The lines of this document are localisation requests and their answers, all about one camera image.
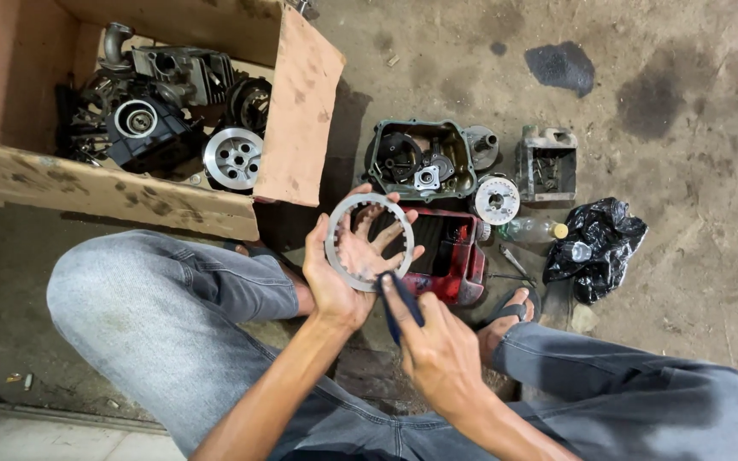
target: flip-flop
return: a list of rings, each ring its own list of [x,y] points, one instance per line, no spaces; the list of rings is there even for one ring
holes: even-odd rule
[[[235,247],[241,245],[244,248],[247,249],[247,253],[249,253],[250,257],[253,256],[270,256],[276,261],[282,263],[284,266],[286,266],[288,269],[292,271],[293,274],[300,277],[301,280],[303,280],[304,283],[306,283],[307,278],[303,276],[303,271],[301,270],[298,265],[290,261],[290,259],[286,256],[283,256],[282,254],[276,252],[275,250],[272,250],[267,247],[256,247],[247,245],[246,242],[238,240],[238,239],[227,239],[224,241],[224,249],[228,249],[230,251],[235,251]]]
[[[520,288],[528,289],[527,299],[530,299],[531,302],[534,304],[534,317],[531,318],[531,321],[539,321],[539,315],[540,313],[542,313],[543,308],[539,300],[537,290],[531,288],[530,286],[518,286],[518,288],[515,288],[506,293],[506,295],[497,302],[495,308],[491,311],[489,316],[480,323],[477,330],[481,330],[482,328],[487,327],[489,324],[491,324],[492,321],[495,321],[498,318],[508,317],[510,315],[516,315],[518,316],[518,319],[520,321],[526,321],[528,306],[526,306],[525,301],[523,301],[522,304],[506,305],[506,303],[514,297],[514,295],[518,292],[518,289]]]

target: fingernail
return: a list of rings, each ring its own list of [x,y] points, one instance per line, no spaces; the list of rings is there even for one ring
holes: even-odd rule
[[[392,289],[392,276],[389,274],[386,274],[381,278],[381,285],[383,285],[384,291],[389,291]]]

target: cardboard box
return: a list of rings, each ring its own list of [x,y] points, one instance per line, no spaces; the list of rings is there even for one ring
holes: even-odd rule
[[[52,156],[53,87],[93,71],[116,20],[168,44],[275,69],[253,196]],[[257,239],[255,198],[318,204],[334,90],[345,59],[291,6],[267,0],[0,0],[0,205],[110,216]]]

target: gray jeans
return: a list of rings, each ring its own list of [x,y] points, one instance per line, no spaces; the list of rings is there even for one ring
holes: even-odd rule
[[[235,324],[292,318],[292,282],[268,256],[134,230],[89,240],[53,270],[62,335],[163,424],[185,455],[272,363]],[[568,403],[510,403],[583,459],[738,459],[738,371],[520,323],[498,372]],[[436,414],[391,417],[323,377],[271,458],[491,459]]]

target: dirty floor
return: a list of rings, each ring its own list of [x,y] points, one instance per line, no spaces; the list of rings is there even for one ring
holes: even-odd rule
[[[580,141],[579,204],[614,196],[630,203],[650,232],[622,287],[593,306],[591,335],[654,353],[738,367],[738,1],[651,0],[320,0],[313,21],[348,58],[338,89],[322,181],[331,210],[362,173],[372,127],[383,119],[456,120],[500,136],[510,171],[525,124],[569,127]],[[526,50],[567,41],[595,68],[578,97],[541,85]],[[395,55],[393,67],[387,61]],[[521,213],[564,218],[568,210]],[[319,210],[292,213],[311,228]],[[44,288],[55,260],[86,239],[126,227],[82,222],[52,210],[0,208],[0,394],[7,400],[148,419],[93,371],[50,323]],[[302,236],[264,229],[267,243],[299,258]],[[493,268],[506,264],[489,251]],[[539,274],[543,257],[518,250]],[[462,312],[481,317],[484,305]],[[249,327],[285,344],[293,327]],[[394,352],[379,311],[353,346]],[[34,389],[4,384],[34,372]],[[119,404],[114,408],[108,402]]]

